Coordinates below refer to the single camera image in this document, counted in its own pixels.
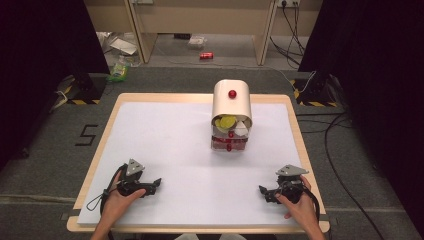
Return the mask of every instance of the white cylindrical container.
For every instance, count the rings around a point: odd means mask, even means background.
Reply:
[[[244,150],[252,124],[249,86],[242,80],[219,81],[213,94],[212,149]]]

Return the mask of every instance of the hand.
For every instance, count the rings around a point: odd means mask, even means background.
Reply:
[[[311,190],[311,184],[308,180],[304,176],[300,176],[300,178],[304,185]],[[305,230],[310,239],[325,239],[315,215],[314,203],[306,193],[302,194],[299,202],[296,204],[290,202],[284,195],[277,194],[275,197],[289,210],[284,215],[284,218],[293,217],[303,230]]]
[[[92,240],[105,239],[109,230],[124,215],[131,203],[146,193],[145,189],[140,189],[129,196],[122,196],[116,189],[116,183],[120,175],[121,171],[116,174],[113,180],[112,189],[109,191],[109,197],[104,205],[102,217],[91,237]]]

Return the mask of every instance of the wooden table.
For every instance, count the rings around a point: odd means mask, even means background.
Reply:
[[[303,168],[309,171],[305,177],[312,185],[312,192],[317,197],[321,206],[321,215],[325,214],[325,208],[321,200],[319,189],[315,180],[314,172],[309,161],[309,157],[303,142],[302,135],[300,133],[299,125],[294,114],[293,106],[290,98],[286,95],[257,95],[251,94],[251,103],[284,103],[286,104],[287,111],[289,114],[289,122],[292,128],[295,145],[300,157],[301,165]],[[103,136],[100,140],[97,151],[94,155],[91,166],[88,170],[85,181],[81,187],[81,191],[74,205],[74,210],[82,209],[83,203],[87,194],[87,191],[93,180],[94,173],[98,166],[100,157],[105,148],[108,136],[111,133],[112,126],[115,118],[118,114],[120,106],[125,102],[175,102],[175,103],[212,103],[212,94],[168,94],[168,93],[124,93],[119,96],[116,104],[113,108],[109,121],[106,125]],[[94,227],[81,226],[77,223],[78,216],[71,216],[67,223],[67,228],[72,232],[93,232]],[[320,227],[323,232],[329,230],[329,222],[326,219],[320,221]],[[296,226],[283,226],[283,227],[246,227],[246,228],[222,228],[222,227],[208,227],[208,228],[196,228],[193,226],[189,227],[174,227],[174,228],[163,228],[163,227],[119,227],[114,228],[115,232],[150,232],[150,233],[258,233],[258,234],[289,234],[289,233],[302,233],[304,232],[300,227]]]

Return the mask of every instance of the red can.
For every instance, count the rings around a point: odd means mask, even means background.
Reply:
[[[213,52],[200,53],[200,59],[213,59]]]

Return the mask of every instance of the gray carpet floor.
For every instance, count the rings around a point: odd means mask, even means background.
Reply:
[[[285,72],[289,79],[298,76]],[[286,94],[293,102],[322,199],[331,222],[332,239],[379,239],[373,226],[336,178],[325,150],[325,129],[342,107],[306,107],[295,103],[293,90],[275,70],[132,68],[126,81],[106,86],[97,105],[65,104],[52,112],[38,129],[29,157],[9,161],[0,173],[0,239],[88,239],[90,234],[66,229],[72,209],[106,126],[113,105],[124,92],[212,93],[221,79],[241,79],[251,93]],[[69,81],[59,86],[63,89]],[[368,213],[385,239],[421,239],[396,194],[360,141],[347,115],[327,136],[328,152],[343,184]],[[76,146],[96,135],[91,146]],[[117,234],[129,239],[131,234]],[[307,239],[279,235],[279,239]]]

